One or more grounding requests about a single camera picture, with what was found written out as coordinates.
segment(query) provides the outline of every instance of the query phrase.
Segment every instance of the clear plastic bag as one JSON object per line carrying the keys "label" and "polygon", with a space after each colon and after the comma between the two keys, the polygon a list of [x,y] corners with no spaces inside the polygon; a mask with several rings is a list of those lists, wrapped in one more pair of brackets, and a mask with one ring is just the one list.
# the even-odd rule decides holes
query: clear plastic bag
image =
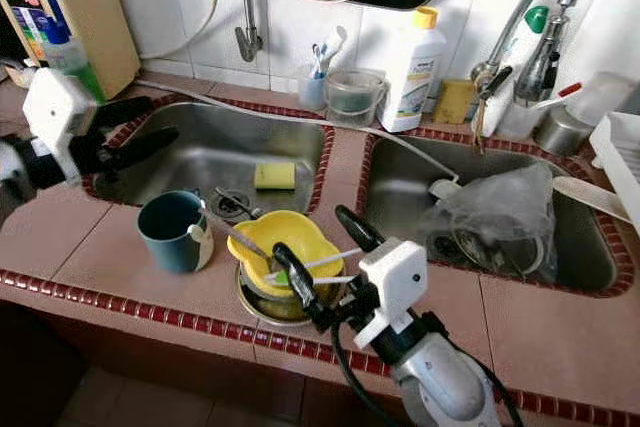
{"label": "clear plastic bag", "polygon": [[421,230],[448,230],[471,258],[478,256],[468,254],[469,245],[499,249],[500,255],[510,258],[511,270],[553,282],[557,256],[552,179],[549,167],[536,163],[474,180],[427,211]]}

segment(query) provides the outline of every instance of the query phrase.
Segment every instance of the white tile wall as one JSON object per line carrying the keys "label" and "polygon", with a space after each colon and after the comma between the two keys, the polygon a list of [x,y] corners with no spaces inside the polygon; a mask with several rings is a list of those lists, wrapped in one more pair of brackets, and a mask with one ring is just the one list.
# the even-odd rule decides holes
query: white tile wall
{"label": "white tile wall", "polygon": [[[161,50],[193,32],[209,0],[122,0],[140,50]],[[446,77],[461,78],[491,51],[518,0],[432,0],[439,27],[449,40],[442,63]],[[151,70],[291,91],[298,69],[311,61],[311,45],[336,25],[349,34],[337,67],[385,70],[393,52],[390,34],[410,14],[357,4],[312,0],[255,0],[256,20],[265,47],[245,63],[233,29],[244,25],[242,0],[219,0],[211,27],[189,49],[145,63]],[[536,0],[553,7],[555,0]],[[640,79],[640,0],[579,0],[568,12],[558,85],[588,80],[597,70]]]}

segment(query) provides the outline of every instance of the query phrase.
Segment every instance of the yellow sponge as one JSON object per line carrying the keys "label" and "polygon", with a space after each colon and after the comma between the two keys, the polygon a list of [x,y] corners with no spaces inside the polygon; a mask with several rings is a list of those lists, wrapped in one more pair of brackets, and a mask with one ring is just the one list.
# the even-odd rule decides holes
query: yellow sponge
{"label": "yellow sponge", "polygon": [[256,165],[255,188],[293,190],[296,188],[296,164],[279,162]]}

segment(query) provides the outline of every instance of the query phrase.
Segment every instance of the yellow bottle cap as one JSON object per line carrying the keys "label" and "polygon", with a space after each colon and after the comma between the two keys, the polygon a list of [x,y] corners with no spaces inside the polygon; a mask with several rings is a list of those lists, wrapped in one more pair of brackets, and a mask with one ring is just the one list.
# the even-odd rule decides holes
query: yellow bottle cap
{"label": "yellow bottle cap", "polygon": [[438,11],[431,7],[420,7],[413,13],[413,25],[419,29],[433,29],[438,20]]}

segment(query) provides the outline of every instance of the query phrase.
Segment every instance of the white hose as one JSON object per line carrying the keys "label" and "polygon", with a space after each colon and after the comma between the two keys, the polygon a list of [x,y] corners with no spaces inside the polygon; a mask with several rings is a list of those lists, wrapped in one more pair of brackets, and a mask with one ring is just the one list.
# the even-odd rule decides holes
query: white hose
{"label": "white hose", "polygon": [[191,37],[189,37],[187,40],[182,42],[180,45],[172,47],[171,49],[166,50],[164,52],[153,52],[151,54],[140,54],[140,59],[142,59],[142,60],[150,60],[150,59],[164,58],[164,57],[167,57],[167,56],[169,56],[171,54],[174,54],[174,53],[178,52],[179,50],[182,50],[185,47],[189,46],[191,44],[191,42],[193,42],[204,31],[204,29],[207,28],[207,25],[209,25],[209,22],[211,22],[211,19],[213,18],[213,14],[216,11],[217,5],[218,5],[218,0],[211,0],[211,9],[207,13],[206,17],[200,23],[200,26],[198,27],[198,29],[193,33],[193,35],[191,35]]}
{"label": "white hose", "polygon": [[286,115],[277,115],[277,114],[267,114],[264,112],[256,112],[253,110],[248,110],[248,109],[242,109],[240,107],[235,107],[233,105],[229,105],[229,104],[225,104],[224,102],[220,102],[218,100],[215,99],[211,99],[205,95],[200,95],[196,92],[192,92],[189,90],[184,90],[184,89],[180,89],[177,87],[171,87],[169,85],[164,85],[164,84],[158,84],[156,82],[149,82],[147,80],[134,80],[133,82],[134,84],[138,84],[138,85],[142,85],[144,87],[151,87],[153,89],[158,89],[158,90],[164,90],[167,92],[173,92],[176,94],[182,94],[182,95],[187,95],[189,97],[193,97],[194,99],[200,100],[201,102],[205,103],[205,104],[209,104],[209,105],[214,105],[216,107],[222,107],[224,109],[228,109],[231,110],[233,112],[239,112],[242,114],[247,114],[247,115],[253,115],[254,117],[260,117],[263,119],[272,119],[272,120],[284,120],[286,122],[295,122],[295,123],[299,123],[299,124],[313,124],[313,125],[324,125],[327,127],[338,127],[341,129],[349,129],[349,130],[357,130],[358,132],[365,132],[367,134],[373,134],[377,137],[382,137],[384,139],[390,140],[392,142],[395,142],[396,144],[404,147],[405,149],[407,149],[410,152],[413,152],[415,155],[417,155],[418,157],[420,157],[421,159],[429,162],[431,165],[439,168],[440,170],[442,170],[443,172],[447,173],[448,175],[450,175],[453,179],[453,182],[458,182],[458,179],[460,178],[460,176],[458,174],[456,174],[453,170],[451,170],[449,167],[446,167],[445,165],[442,165],[440,162],[438,162],[436,159],[434,159],[433,157],[431,157],[429,154],[424,153],[423,151],[421,151],[420,149],[418,149],[417,147],[414,147],[413,145],[411,145],[409,142],[402,140],[399,137],[396,137],[395,135],[391,135],[387,132],[384,132],[382,130],[378,130],[378,129],[372,129],[369,127],[354,127],[352,125],[348,125],[348,124],[340,124],[337,122],[330,122],[328,120],[321,120],[321,119],[305,119],[302,117],[288,117]]}

